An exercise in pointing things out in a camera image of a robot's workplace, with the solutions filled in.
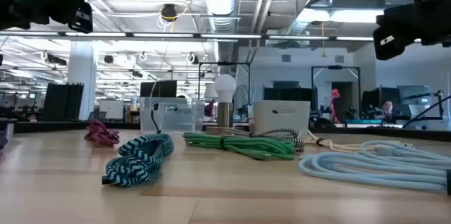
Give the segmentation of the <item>black hooked clamp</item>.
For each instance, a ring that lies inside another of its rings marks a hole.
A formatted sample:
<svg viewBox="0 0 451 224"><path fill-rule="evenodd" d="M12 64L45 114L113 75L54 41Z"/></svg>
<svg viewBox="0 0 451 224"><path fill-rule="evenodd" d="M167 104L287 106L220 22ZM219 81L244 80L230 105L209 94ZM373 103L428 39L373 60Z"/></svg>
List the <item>black hooked clamp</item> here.
<svg viewBox="0 0 451 224"><path fill-rule="evenodd" d="M158 123L155 120L155 112L158 111L158 109L159 109L159 104L158 103L155 103L155 104L152 105L152 108L151 108L151 120L152 120L152 122L154 124L155 130L156 130L156 134L161 134L161 130L159 129Z"/></svg>

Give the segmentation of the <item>white plastic bin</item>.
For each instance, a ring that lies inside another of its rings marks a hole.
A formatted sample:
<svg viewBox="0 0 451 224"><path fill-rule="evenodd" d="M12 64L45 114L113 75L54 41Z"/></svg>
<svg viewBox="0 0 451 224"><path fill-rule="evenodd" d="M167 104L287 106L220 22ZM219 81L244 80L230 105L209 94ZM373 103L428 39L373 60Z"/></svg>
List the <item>white plastic bin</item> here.
<svg viewBox="0 0 451 224"><path fill-rule="evenodd" d="M289 128L302 135L308 130L310 105L309 101L255 101L255 132Z"/></svg>

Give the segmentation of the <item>black aluminium table frame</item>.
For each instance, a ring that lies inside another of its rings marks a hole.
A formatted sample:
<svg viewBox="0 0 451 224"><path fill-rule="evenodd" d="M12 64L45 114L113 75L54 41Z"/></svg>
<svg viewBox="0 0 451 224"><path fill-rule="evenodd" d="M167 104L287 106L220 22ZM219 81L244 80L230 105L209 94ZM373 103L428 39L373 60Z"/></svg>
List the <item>black aluminium table frame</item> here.
<svg viewBox="0 0 451 224"><path fill-rule="evenodd" d="M55 132L64 130L83 130L88 122L16 122L14 133ZM451 143L451 132L398 129L394 127L310 127L314 134L378 135Z"/></svg>

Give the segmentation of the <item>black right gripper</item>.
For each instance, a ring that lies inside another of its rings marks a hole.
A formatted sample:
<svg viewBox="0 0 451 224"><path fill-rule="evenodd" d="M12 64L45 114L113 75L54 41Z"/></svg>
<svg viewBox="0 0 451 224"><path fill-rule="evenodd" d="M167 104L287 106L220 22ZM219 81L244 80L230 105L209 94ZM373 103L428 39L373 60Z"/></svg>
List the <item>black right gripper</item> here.
<svg viewBox="0 0 451 224"><path fill-rule="evenodd" d="M376 23L376 37L414 37L423 45L451 46L451 0L387 8L376 16Z"/></svg>

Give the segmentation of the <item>white bulb brass lamp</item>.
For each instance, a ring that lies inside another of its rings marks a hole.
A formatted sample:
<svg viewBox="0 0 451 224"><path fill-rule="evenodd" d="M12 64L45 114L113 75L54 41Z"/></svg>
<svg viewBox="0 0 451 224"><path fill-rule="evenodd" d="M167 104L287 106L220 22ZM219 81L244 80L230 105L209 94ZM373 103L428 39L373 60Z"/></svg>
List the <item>white bulb brass lamp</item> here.
<svg viewBox="0 0 451 224"><path fill-rule="evenodd" d="M237 88L236 79L229 74L221 74L214 81L218 95L217 125L206 127L208 135L224 135L233 128L233 95Z"/></svg>

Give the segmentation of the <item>white lampshade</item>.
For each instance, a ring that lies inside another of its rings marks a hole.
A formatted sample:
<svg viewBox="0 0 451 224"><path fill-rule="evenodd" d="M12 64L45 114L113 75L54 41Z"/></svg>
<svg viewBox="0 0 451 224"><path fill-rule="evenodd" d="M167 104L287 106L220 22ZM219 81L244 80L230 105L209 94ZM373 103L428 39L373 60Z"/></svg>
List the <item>white lampshade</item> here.
<svg viewBox="0 0 451 224"><path fill-rule="evenodd" d="M205 84L204 98L205 99L218 98L216 90L214 89L214 83L206 83Z"/></svg>

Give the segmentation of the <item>clear plastic bin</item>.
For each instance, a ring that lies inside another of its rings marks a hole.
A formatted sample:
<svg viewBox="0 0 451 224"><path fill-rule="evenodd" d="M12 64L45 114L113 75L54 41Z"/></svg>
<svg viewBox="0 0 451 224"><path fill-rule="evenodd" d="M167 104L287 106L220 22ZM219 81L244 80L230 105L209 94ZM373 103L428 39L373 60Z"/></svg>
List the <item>clear plastic bin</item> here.
<svg viewBox="0 0 451 224"><path fill-rule="evenodd" d="M155 120L162 133L199 132L204 119L204 102L196 99L142 97L140 129L144 134L156 132L151 120L152 105L158 103Z"/></svg>

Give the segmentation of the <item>black monitor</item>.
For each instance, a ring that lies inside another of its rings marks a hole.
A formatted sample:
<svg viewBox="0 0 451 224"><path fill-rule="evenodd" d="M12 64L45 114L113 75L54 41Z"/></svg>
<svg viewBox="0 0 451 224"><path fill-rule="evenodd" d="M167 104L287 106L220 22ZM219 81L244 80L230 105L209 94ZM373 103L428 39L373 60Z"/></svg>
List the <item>black monitor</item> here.
<svg viewBox="0 0 451 224"><path fill-rule="evenodd" d="M177 82L175 80L159 82L142 82L140 85L140 97L164 97L173 98L177 94Z"/></svg>

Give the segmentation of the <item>white column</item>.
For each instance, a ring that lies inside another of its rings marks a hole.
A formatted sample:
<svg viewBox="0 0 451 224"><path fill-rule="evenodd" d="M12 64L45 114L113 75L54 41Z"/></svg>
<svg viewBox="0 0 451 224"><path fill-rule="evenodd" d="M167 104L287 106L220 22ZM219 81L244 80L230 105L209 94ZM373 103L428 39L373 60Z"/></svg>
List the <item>white column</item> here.
<svg viewBox="0 0 451 224"><path fill-rule="evenodd" d="M94 42L70 43L68 83L83 85L79 120L87 120L94 110L98 58Z"/></svg>

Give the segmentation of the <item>small metal cylinder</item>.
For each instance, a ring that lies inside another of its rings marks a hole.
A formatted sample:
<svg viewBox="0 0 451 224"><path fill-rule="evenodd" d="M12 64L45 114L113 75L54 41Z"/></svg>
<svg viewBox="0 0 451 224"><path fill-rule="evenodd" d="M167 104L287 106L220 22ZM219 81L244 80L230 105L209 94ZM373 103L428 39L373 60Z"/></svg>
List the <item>small metal cylinder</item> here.
<svg viewBox="0 0 451 224"><path fill-rule="evenodd" d="M0 118L0 136L7 140L11 140L13 138L16 123L17 120L13 118Z"/></svg>

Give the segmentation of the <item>black partition panel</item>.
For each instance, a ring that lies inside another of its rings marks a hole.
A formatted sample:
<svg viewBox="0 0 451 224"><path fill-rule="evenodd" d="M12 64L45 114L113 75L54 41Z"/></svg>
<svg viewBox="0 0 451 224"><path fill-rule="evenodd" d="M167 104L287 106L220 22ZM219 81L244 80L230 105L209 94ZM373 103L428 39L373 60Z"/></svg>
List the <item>black partition panel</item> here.
<svg viewBox="0 0 451 224"><path fill-rule="evenodd" d="M80 113L84 85L54 84L47 85L42 114L39 121L74 121Z"/></svg>

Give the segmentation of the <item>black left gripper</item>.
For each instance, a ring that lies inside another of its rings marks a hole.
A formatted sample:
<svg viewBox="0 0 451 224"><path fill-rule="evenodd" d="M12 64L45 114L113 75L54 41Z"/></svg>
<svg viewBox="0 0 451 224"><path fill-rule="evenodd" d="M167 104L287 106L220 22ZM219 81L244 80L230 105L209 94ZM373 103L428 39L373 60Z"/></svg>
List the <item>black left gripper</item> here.
<svg viewBox="0 0 451 224"><path fill-rule="evenodd" d="M91 6L86 0L0 0L0 30L28 30L32 23L47 25L50 20L74 23L77 18L91 19Z"/></svg>

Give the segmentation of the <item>grey monitor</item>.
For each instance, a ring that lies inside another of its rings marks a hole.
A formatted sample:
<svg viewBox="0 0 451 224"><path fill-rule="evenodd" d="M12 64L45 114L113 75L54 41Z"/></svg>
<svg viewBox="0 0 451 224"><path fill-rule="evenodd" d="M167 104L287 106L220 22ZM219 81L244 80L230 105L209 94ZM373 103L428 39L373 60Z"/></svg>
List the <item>grey monitor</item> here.
<svg viewBox="0 0 451 224"><path fill-rule="evenodd" d="M429 105L431 92L429 86L398 86L401 104L405 105Z"/></svg>

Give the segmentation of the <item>pink figure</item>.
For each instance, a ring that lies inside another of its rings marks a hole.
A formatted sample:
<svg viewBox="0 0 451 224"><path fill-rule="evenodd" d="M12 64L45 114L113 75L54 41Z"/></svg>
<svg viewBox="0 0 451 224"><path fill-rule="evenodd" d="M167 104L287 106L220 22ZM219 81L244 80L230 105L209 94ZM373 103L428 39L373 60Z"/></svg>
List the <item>pink figure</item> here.
<svg viewBox="0 0 451 224"><path fill-rule="evenodd" d="M338 116L337 116L337 105L336 100L340 98L340 93L337 88L333 88L331 92L331 101L330 101L330 111L332 115L332 121L334 123L339 123Z"/></svg>

